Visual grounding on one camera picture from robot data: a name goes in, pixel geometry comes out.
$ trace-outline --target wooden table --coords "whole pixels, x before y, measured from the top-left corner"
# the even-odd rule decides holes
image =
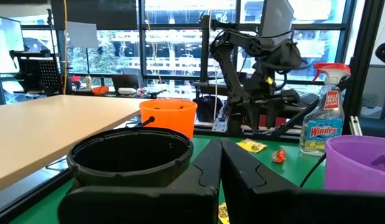
[[[142,101],[60,95],[0,106],[0,190],[138,115]]]

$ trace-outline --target yellow wrapper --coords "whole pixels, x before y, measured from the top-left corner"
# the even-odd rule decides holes
[[[223,224],[230,224],[229,214],[227,213],[227,207],[225,202],[219,205],[219,219]]]
[[[238,142],[237,145],[239,145],[242,149],[245,149],[246,151],[252,152],[255,154],[267,147],[267,145],[262,144],[260,142],[255,142],[254,140],[251,140],[251,139],[242,140],[241,142]]]

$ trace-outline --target spray bottle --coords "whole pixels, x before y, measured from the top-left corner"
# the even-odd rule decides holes
[[[300,150],[306,154],[321,156],[324,154],[325,141],[342,133],[343,113],[340,89],[337,87],[341,78],[351,75],[349,66],[342,63],[315,63],[317,74],[326,75],[324,86],[320,90],[320,102],[303,119],[300,135]]]

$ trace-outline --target desk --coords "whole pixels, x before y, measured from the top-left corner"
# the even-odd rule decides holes
[[[194,143],[194,153],[191,161],[204,149],[212,136],[198,136],[195,135],[192,140]],[[298,144],[284,143],[284,142],[270,142],[262,141],[268,145],[264,151],[254,155],[260,159],[267,167],[274,170],[276,173],[299,185],[309,170],[315,165],[318,160],[316,156],[302,154],[299,150]],[[285,149],[287,153],[287,160],[283,164],[274,164],[271,160],[272,153],[279,149]],[[316,171],[308,179],[305,188],[322,189],[324,184],[324,165],[319,166]],[[55,224],[57,221],[57,207],[64,197],[66,191],[72,185],[72,181],[58,186],[58,188],[43,198],[39,203],[32,206],[22,215],[19,215],[11,223],[12,224]],[[224,202],[224,195],[221,190],[219,202]]]
[[[142,101],[59,95],[0,106],[0,190],[138,115]]]

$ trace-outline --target black cable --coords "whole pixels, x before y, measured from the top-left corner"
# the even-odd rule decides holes
[[[303,179],[302,183],[300,183],[300,186],[299,187],[303,187],[306,183],[306,181],[309,179],[309,177],[311,176],[311,174],[316,170],[316,168],[325,160],[325,157],[326,157],[326,153],[324,153],[317,161],[317,163],[311,168],[311,170],[309,171],[309,173],[306,175],[306,177]]]

